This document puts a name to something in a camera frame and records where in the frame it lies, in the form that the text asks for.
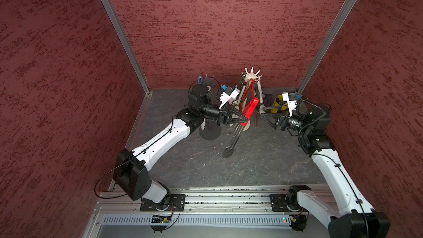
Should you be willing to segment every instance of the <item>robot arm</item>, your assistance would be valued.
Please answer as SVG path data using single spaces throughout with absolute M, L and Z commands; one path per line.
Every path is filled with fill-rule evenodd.
M 113 178 L 132 200 L 149 199 L 159 210 L 168 206 L 170 192 L 162 184 L 151 180 L 148 172 L 178 141 L 200 127 L 204 118 L 216 120 L 217 125 L 248 121 L 227 103 L 231 98 L 237 98 L 239 90 L 226 86 L 222 89 L 218 104 L 212 102 L 207 86 L 194 86 L 188 93 L 188 107 L 183 108 L 166 128 L 132 152 L 124 149 L 119 153 Z
M 364 198 L 325 133 L 331 121 L 330 109 L 303 100 L 296 93 L 284 93 L 282 96 L 288 104 L 288 114 L 262 114 L 262 117 L 274 129 L 281 127 L 281 130 L 298 132 L 300 147 L 319 167 L 337 204 L 337 208 L 332 208 L 307 186 L 291 186 L 286 199 L 288 208 L 292 211 L 307 209 L 328 228 L 332 238 L 386 237 L 389 220 L 384 213 L 376 213 Z M 302 102 L 311 105 L 304 115 L 296 110 Z M 293 110 L 297 111 L 297 115 L 292 114 Z M 275 122 L 269 121 L 268 116 L 272 116 Z

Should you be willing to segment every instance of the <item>black wire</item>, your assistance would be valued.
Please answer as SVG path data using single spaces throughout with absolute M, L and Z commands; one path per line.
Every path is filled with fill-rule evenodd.
M 299 112 L 299 108 L 300 108 L 300 105 L 301 105 L 301 99 L 299 100 L 299 102 L 297 103 L 297 106 L 296 106 L 296 110 L 295 110 L 295 112 L 301 117 L 301 118 L 304 118 L 304 114 L 302 114 L 302 113 L 300 113 Z
M 298 141 L 299 141 L 299 144 L 300 144 L 300 145 L 304 145 L 304 143 L 303 143 L 303 141 L 302 141 L 302 137 L 300 136 L 300 135 L 301 135 L 301 133 L 302 133 L 302 131 L 303 131 L 305 128 L 307 128 L 307 127 L 309 127 L 309 126 L 311 126 L 311 125 L 315 124 L 315 123 L 316 123 L 319 119 L 323 118 L 323 117 L 326 115 L 326 112 L 325 112 L 325 111 L 324 111 L 321 107 L 317 106 L 316 104 L 313 104 L 313 103 L 309 102 L 308 100 L 301 99 L 301 100 L 300 100 L 300 102 L 301 102 L 301 101 L 304 101 L 305 103 L 308 103 L 308 104 L 310 104 L 311 106 L 313 106 L 313 107 L 315 107 L 315 108 L 320 109 L 320 111 L 322 112 L 322 114 L 321 114 L 320 116 L 318 116 L 318 117 L 317 117 L 316 119 L 314 119 L 312 122 L 310 122 L 310 123 L 308 123 L 308 124 L 306 124 L 306 125 L 302 126 L 302 127 L 301 127 L 301 129 L 298 131 Z
M 181 215 L 181 208 L 180 207 L 178 207 L 177 205 L 175 205 L 175 204 L 169 204 L 170 206 L 173 206 L 173 207 L 177 207 L 178 208 L 178 210 L 179 210 L 179 214 L 178 214 L 178 217 L 177 217 L 177 219 L 176 219 L 176 221 L 174 221 L 173 223 L 172 223 L 172 225 L 170 225 L 170 226 L 168 226 L 166 229 L 163 229 L 163 230 L 155 230 L 153 227 L 155 227 L 155 226 L 151 226 L 150 225 L 150 227 L 154 230 L 154 231 L 160 231 L 160 232 L 162 232 L 162 231 L 165 231 L 165 230 L 168 230 L 170 227 L 172 227 L 178 220 L 179 220 L 179 216 Z
M 314 102 L 315 104 L 322 104 L 322 105 L 326 105 L 329 106 L 329 109 L 332 110 L 332 106 L 328 103 L 323 103 L 323 102 Z
M 100 183 L 100 181 L 101 181 L 101 179 L 103 179 L 106 175 L 108 175 L 110 172 L 113 172 L 115 169 L 117 169 L 117 168 L 119 168 L 119 167 L 121 167 L 121 166 L 123 166 L 123 165 L 125 165 L 125 164 L 127 164 L 127 163 L 129 163 L 130 161 L 132 161 L 134 158 L 136 158 L 137 156 L 139 156 L 140 154 L 142 154 L 143 152 L 145 152 L 146 150 L 148 150 L 153 144 L 155 144 L 158 140 L 160 140 L 161 138 L 163 138 L 165 135 L 167 135 L 169 132 L 172 132 L 172 127 L 173 127 L 173 118 L 174 117 L 176 117 L 176 116 L 172 116 L 172 124 L 171 124 L 171 128 L 164 134 L 164 135 L 162 135 L 159 139 L 157 139 L 157 140 L 155 140 L 152 144 L 150 144 L 147 148 L 145 148 L 144 150 L 142 150 L 139 154 L 137 154 L 136 156 L 134 156 L 134 157 L 132 157 L 131 159 L 129 159 L 128 161 L 125 161 L 124 163 L 122 163 L 122 164 L 120 164 L 119 166 L 117 166 L 117 167 L 115 167 L 115 168 L 113 168 L 112 170 L 110 170 L 109 172 L 107 172 L 107 173 L 105 173 L 102 177 L 100 177 L 98 180 L 97 180 L 97 182 L 96 182 L 96 184 L 94 185 L 94 194 L 97 196 L 97 198 L 100 198 L 100 199 L 115 199 L 115 198 L 119 198 L 119 197 L 123 197 L 123 196 L 126 196 L 126 194 L 123 194 L 123 195 L 119 195 L 119 196 L 116 196 L 116 197 L 107 197 L 107 198 L 104 198 L 104 197 L 101 197 L 100 195 L 98 195 L 98 193 L 97 193 L 97 191 L 96 191 L 96 188 L 97 188 L 97 185 L 98 185 L 98 183 Z
M 205 77 L 203 77 L 202 79 L 204 79 L 204 78 L 213 78 L 214 80 L 216 80 L 216 82 L 217 82 L 217 85 L 218 85 L 218 87 L 217 87 L 217 93 L 216 93 L 216 100 L 219 100 L 218 99 L 218 96 L 217 96 L 217 94 L 219 94 L 219 92 L 220 92 L 220 94 L 222 94 L 222 89 L 221 89 L 221 87 L 220 87 L 220 83 L 219 83 L 219 80 L 217 80 L 216 78 L 214 78 L 214 77 L 212 77 L 212 76 L 205 76 Z M 189 91 L 191 90 L 191 87 L 193 86 L 193 84 L 194 83 L 198 83 L 198 79 L 197 80 L 195 80 L 192 84 L 190 84 L 189 85 L 189 88 L 188 88 L 188 93 L 189 93 Z
M 288 130 L 288 132 L 289 132 L 289 134 L 291 135 L 291 136 L 298 136 L 298 134 L 296 134 L 296 135 L 294 135 L 294 134 L 292 134 L 289 130 L 290 130 L 290 128 L 287 128 L 287 130 Z
M 313 156 L 325 156 L 325 155 L 322 155 L 322 154 L 319 154 L 319 153 L 314 153 L 312 155 Z M 348 181 L 348 179 L 346 178 L 345 174 L 342 172 L 341 168 L 338 166 L 339 164 L 336 163 L 335 160 L 333 160 L 331 157 L 329 157 L 329 156 L 325 156 L 325 157 L 327 157 L 330 160 L 332 160 L 332 162 L 335 164 L 335 166 L 338 167 L 339 171 L 341 171 L 341 173 L 344 176 L 346 182 L 348 183 L 349 187 L 351 188 L 352 193 L 354 193 L 354 196 L 357 198 L 358 205 L 360 205 L 361 211 L 363 212 L 363 215 L 364 215 L 364 222 L 366 223 L 367 238 L 369 238 L 369 226 L 367 224 L 367 217 L 366 217 L 366 213 L 364 212 L 363 206 L 360 203 L 360 199 L 358 198 L 357 194 L 355 193 L 354 189 L 352 188 L 351 183 Z

